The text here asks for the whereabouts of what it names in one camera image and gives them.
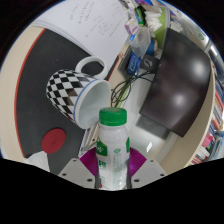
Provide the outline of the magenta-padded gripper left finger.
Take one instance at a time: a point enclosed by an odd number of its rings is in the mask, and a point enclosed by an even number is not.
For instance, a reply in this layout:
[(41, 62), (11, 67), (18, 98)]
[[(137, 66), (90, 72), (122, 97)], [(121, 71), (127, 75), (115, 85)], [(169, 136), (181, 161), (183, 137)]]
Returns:
[(80, 158), (72, 158), (59, 173), (59, 177), (84, 188), (98, 189), (96, 148), (88, 150)]

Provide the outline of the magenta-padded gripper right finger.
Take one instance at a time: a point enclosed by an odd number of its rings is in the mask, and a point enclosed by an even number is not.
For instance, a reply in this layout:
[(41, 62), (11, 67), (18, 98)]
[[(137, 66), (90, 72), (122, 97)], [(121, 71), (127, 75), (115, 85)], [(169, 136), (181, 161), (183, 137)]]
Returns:
[(147, 159), (134, 148), (130, 149), (127, 188), (144, 187), (166, 176), (166, 172), (154, 159)]

